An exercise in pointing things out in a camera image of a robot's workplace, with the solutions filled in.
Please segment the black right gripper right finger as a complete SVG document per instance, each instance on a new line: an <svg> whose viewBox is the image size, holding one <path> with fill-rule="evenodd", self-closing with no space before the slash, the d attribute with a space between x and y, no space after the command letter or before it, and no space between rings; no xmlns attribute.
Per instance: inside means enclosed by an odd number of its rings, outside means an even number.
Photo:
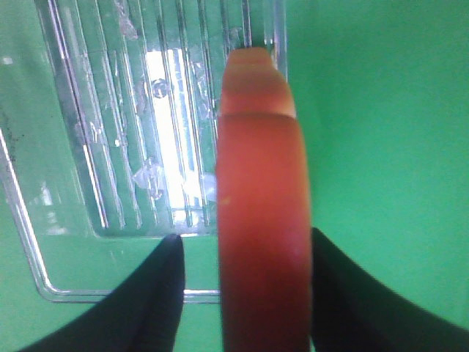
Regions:
<svg viewBox="0 0 469 352"><path fill-rule="evenodd" d="M311 239L316 351L468 350L468 330L377 281L316 227Z"/></svg>

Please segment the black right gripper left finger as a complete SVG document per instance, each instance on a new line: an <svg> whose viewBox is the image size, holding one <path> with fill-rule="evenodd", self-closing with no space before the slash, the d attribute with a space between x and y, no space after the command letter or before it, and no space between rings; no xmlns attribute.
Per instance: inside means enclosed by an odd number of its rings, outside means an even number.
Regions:
<svg viewBox="0 0 469 352"><path fill-rule="evenodd" d="M185 289L182 239L166 236L111 294L26 351L173 351Z"/></svg>

